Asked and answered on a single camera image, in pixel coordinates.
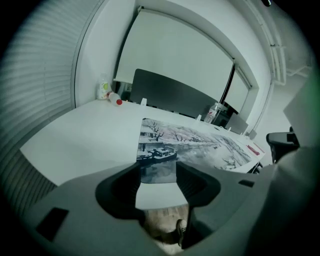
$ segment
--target white desk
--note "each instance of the white desk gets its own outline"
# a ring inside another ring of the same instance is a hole
[[[232,138],[252,159],[235,172],[248,172],[264,156],[252,141],[222,128],[218,131],[214,125],[130,102],[113,106],[106,100],[95,100],[64,114],[35,134],[20,150],[39,172],[59,186],[79,176],[135,163],[143,118]],[[246,145],[260,155],[253,154]],[[186,203],[176,183],[141,183],[136,198],[139,209]]]

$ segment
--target white wall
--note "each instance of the white wall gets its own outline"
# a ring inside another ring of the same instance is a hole
[[[188,22],[213,38],[239,65],[256,98],[246,122],[252,129],[265,105],[271,84],[267,57],[246,19],[226,0],[137,0],[138,5]]]
[[[284,109],[302,88],[306,80],[306,78],[299,75],[288,76],[285,86],[274,86],[270,104],[263,113],[254,139],[266,153],[260,161],[263,166],[272,164],[271,150],[266,141],[266,136],[269,133],[289,131],[291,125],[284,114]]]
[[[320,70],[315,66],[305,85],[284,109],[300,147],[320,147]]]
[[[95,100],[101,73],[113,79],[119,50],[135,9],[134,0],[105,0],[93,17],[76,66],[76,107]]]

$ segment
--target wall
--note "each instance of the wall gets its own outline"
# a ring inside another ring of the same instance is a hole
[[[55,187],[22,155],[20,148],[74,107],[75,57],[101,3],[42,1],[23,21],[3,54],[0,181],[5,199],[18,216]]]
[[[258,89],[246,119],[248,131],[252,129],[265,105],[271,73],[259,39],[241,13],[226,0],[136,0],[136,5],[190,23],[235,59],[250,84]],[[101,8],[103,10],[99,10],[88,29],[78,59],[75,79],[77,106],[95,99],[94,87],[101,72],[107,72],[113,78],[135,1],[106,0]]]
[[[206,33],[235,58],[250,84],[258,90],[247,115],[252,129],[265,105],[271,84],[267,57],[246,19],[226,0],[136,0],[146,9],[177,17]]]
[[[296,94],[284,113],[299,141],[300,147],[320,147],[320,71],[315,66],[303,88]]]
[[[268,40],[266,40],[266,34],[265,34],[264,30],[262,29],[261,24],[259,22],[257,22],[257,17],[252,12],[252,10],[250,10],[250,8],[248,7],[248,4],[246,3],[246,2],[248,2],[248,0],[227,0],[227,1],[230,2],[242,14],[242,16],[244,16],[246,21],[249,23],[249,25],[251,26],[255,35],[259,39],[259,42],[264,50],[264,54],[268,60],[270,70],[273,70],[273,66],[275,64],[273,63],[274,60],[271,55],[270,43],[268,42]],[[268,12],[270,11],[270,8],[272,8],[274,5],[274,3],[273,3],[271,7],[267,8],[264,6],[264,4],[262,3],[261,0],[253,0],[253,1],[250,0],[250,1],[258,9],[258,11],[260,12],[260,14],[262,15],[262,17],[264,19],[266,19],[267,17],[266,17],[266,15],[264,15],[264,13],[262,13],[262,11],[266,10],[266,12],[267,12],[266,14],[268,14]]]
[[[299,75],[288,76],[285,86],[274,86],[270,104],[261,118],[256,129],[257,136],[254,139],[266,153],[260,161],[262,165],[272,164],[271,150],[266,141],[267,134],[289,131],[291,125],[284,114],[284,109],[302,88],[306,80]]]
[[[75,73],[75,104],[96,99],[101,73],[114,77],[119,50],[133,19],[134,0],[105,0],[96,12],[83,39]]]

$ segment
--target window shade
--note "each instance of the window shade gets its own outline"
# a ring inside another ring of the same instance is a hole
[[[30,13],[0,68],[0,180],[13,211],[24,212],[56,187],[20,152],[41,128],[74,104],[73,70],[103,0],[46,0]]]
[[[245,103],[248,92],[248,87],[246,86],[242,78],[239,76],[238,72],[235,71],[229,91],[224,101],[239,113]]]
[[[132,84],[136,69],[142,69],[220,101],[232,66],[231,58],[196,28],[172,16],[143,9],[125,41],[115,80]]]

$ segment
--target white bottle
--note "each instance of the white bottle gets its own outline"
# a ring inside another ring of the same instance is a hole
[[[110,91],[109,79],[106,74],[102,74],[96,87],[96,98],[98,100],[106,100],[107,93]]]
[[[218,112],[218,106],[214,105],[210,108],[208,114],[206,115],[204,122],[205,123],[209,123],[211,124],[211,122],[213,121],[213,119],[215,118],[216,114]]]
[[[109,91],[107,94],[106,94],[107,98],[111,101],[111,104],[112,105],[115,105],[115,106],[120,106],[122,105],[122,100],[120,99],[119,95],[114,93],[113,91]]]

